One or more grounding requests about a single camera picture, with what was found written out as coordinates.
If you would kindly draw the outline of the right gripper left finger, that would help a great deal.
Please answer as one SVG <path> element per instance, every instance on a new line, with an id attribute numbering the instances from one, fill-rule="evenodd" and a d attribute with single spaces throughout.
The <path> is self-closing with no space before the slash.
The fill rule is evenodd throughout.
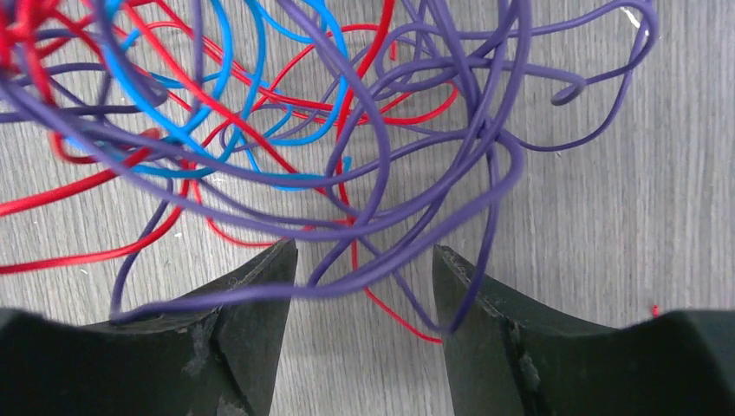
<path id="1" fill-rule="evenodd" d="M 266 415 L 287 300 L 114 325 L 1 311 L 4 415 Z"/>

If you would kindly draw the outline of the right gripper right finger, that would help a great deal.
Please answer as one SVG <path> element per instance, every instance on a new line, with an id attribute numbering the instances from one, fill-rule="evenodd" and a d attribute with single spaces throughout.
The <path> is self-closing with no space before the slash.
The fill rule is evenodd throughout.
<path id="1" fill-rule="evenodd" d="M 457 415 L 731 415 L 734 314 L 584 321 L 486 277 L 442 343 Z"/>

